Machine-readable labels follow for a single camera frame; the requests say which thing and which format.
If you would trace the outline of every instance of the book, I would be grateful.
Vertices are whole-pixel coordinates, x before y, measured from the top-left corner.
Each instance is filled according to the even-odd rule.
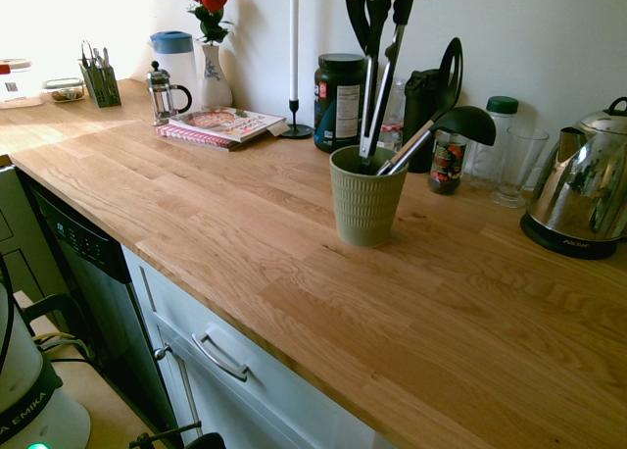
[[[207,135],[243,142],[269,130],[279,135],[289,130],[285,118],[241,109],[216,106],[196,113],[181,114],[169,118],[171,125],[183,127]]]
[[[163,135],[167,138],[174,138],[178,140],[184,140],[186,142],[196,143],[198,145],[205,145],[218,150],[231,151],[238,148],[243,142],[231,140],[229,138],[216,137],[209,135],[208,133],[199,132],[191,128],[179,127],[178,125],[165,124],[158,125],[155,130],[159,135]]]

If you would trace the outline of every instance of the flower vase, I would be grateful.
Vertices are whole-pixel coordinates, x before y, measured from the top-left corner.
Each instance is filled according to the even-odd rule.
[[[209,109],[213,106],[230,106],[233,103],[233,95],[219,64],[219,46],[209,42],[200,43],[200,46],[205,55],[205,66],[199,85],[202,109]]]

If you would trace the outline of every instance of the kitchen counter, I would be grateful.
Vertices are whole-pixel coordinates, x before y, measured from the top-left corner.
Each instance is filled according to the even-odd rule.
[[[390,241],[351,247],[310,139],[167,140],[120,88],[0,112],[0,152],[401,447],[627,447],[627,245],[566,258],[523,210],[409,174]]]

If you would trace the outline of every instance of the green utensil holder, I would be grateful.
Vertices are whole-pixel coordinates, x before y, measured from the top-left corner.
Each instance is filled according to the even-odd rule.
[[[371,248],[390,238],[408,167],[405,164],[393,175],[361,175],[359,152],[359,146],[344,147],[329,158],[335,224],[342,241]],[[393,156],[394,151],[377,148],[369,169],[376,172]]]
[[[99,108],[119,106],[121,104],[120,91],[113,67],[86,68],[82,63],[78,64],[83,79],[87,84],[87,90],[91,98],[96,101]]]

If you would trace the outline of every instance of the green leaves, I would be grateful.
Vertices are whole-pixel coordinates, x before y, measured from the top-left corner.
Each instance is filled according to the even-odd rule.
[[[200,21],[200,30],[205,35],[205,42],[222,42],[224,40],[228,34],[228,29],[219,25],[224,16],[224,8],[212,13],[204,6],[198,6],[193,13]]]

